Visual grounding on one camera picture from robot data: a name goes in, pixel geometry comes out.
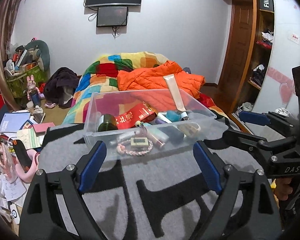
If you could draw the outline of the person's right hand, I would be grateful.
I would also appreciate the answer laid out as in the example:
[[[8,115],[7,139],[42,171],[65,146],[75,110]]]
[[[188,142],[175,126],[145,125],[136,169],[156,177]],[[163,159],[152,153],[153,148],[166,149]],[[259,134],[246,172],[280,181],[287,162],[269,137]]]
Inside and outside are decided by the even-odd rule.
[[[290,186],[292,178],[277,178],[274,194],[278,200],[285,201],[292,194],[293,188]]]

